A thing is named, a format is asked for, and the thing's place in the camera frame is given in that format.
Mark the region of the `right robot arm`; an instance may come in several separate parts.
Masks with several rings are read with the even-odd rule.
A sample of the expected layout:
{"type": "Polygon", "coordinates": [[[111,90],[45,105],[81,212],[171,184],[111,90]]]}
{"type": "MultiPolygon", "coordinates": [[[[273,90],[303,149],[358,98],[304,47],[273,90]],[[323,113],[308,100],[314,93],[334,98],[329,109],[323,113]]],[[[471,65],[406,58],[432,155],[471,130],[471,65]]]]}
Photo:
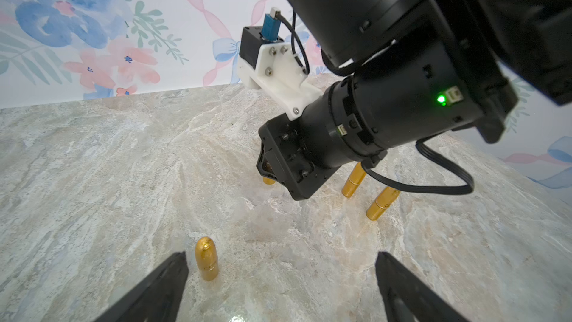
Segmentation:
{"type": "Polygon", "coordinates": [[[369,176],[387,152],[415,143],[460,186],[402,192],[468,195],[472,176],[427,147],[475,128],[496,143],[518,102],[505,65],[552,102],[571,102],[571,0],[287,0],[340,80],[289,121],[260,127],[259,174],[294,200],[310,198],[342,165],[369,176]]]}

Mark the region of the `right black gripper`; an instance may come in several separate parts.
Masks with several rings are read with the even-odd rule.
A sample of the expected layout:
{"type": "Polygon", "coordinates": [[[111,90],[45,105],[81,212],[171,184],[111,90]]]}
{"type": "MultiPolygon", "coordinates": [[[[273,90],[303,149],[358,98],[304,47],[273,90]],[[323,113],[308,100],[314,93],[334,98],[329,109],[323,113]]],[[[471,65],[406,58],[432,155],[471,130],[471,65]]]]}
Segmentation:
{"type": "Polygon", "coordinates": [[[300,138],[299,123],[282,114],[259,128],[262,141],[256,168],[259,174],[283,185],[295,201],[309,199],[337,172],[314,162],[300,138]]]}

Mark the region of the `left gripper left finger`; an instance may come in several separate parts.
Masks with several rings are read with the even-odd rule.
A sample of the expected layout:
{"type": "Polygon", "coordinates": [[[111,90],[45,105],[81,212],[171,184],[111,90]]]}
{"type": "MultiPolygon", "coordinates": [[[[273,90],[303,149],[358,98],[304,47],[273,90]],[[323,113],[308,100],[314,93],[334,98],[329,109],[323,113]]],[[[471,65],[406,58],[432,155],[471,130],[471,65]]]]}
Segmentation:
{"type": "Polygon", "coordinates": [[[186,253],[173,253],[96,320],[175,321],[188,276],[186,253]]]}

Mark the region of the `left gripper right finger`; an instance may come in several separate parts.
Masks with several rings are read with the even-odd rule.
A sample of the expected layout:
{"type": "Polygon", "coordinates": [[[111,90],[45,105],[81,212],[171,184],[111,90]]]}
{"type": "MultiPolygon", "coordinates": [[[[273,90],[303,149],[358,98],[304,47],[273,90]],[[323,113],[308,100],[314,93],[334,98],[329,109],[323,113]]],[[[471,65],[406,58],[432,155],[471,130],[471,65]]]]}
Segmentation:
{"type": "Polygon", "coordinates": [[[388,321],[468,321],[386,251],[378,253],[375,275],[388,321]]]}

